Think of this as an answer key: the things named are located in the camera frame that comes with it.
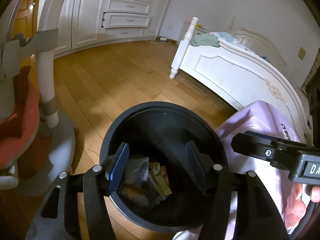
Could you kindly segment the right hand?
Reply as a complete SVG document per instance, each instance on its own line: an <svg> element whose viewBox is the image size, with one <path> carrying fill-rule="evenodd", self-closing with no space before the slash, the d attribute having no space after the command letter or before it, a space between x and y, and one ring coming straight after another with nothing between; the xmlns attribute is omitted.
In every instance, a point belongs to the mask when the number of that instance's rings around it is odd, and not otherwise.
<svg viewBox="0 0 320 240"><path fill-rule="evenodd" d="M301 200L302 193L303 185L294 183L285 209L284 223L287 230L295 228L306 213L306 205Z"/></svg>

